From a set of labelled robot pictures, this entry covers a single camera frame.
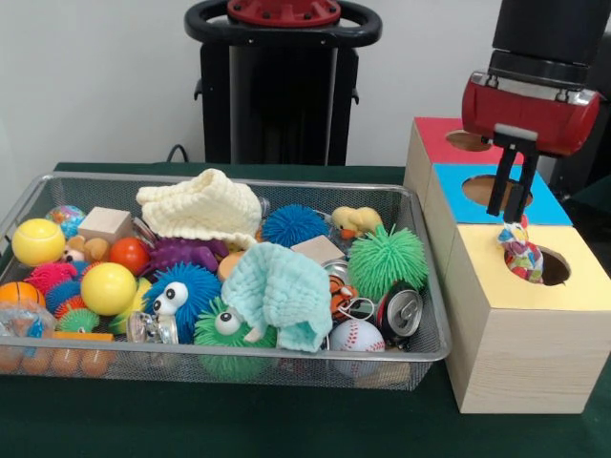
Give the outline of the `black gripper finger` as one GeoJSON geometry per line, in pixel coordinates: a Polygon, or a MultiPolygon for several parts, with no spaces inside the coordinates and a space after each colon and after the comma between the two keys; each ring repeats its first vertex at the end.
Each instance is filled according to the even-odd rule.
{"type": "Polygon", "coordinates": [[[519,181],[513,185],[505,206],[503,219],[506,223],[521,223],[537,170],[537,163],[537,152],[525,156],[521,166],[519,181]]]}
{"type": "Polygon", "coordinates": [[[509,145],[503,149],[503,154],[498,163],[495,173],[495,181],[491,190],[491,195],[487,207],[487,213],[492,216],[498,216],[501,210],[501,204],[504,199],[507,183],[510,178],[512,167],[516,158],[516,148],[514,145],[509,145]]]}

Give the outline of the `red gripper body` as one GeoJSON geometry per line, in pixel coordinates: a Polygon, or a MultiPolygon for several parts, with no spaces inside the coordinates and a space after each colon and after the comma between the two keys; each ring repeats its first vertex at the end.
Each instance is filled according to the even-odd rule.
{"type": "Polygon", "coordinates": [[[492,139],[532,141],[547,156],[570,156],[585,143],[600,109],[600,94],[474,72],[462,99],[465,131],[492,139]]]}

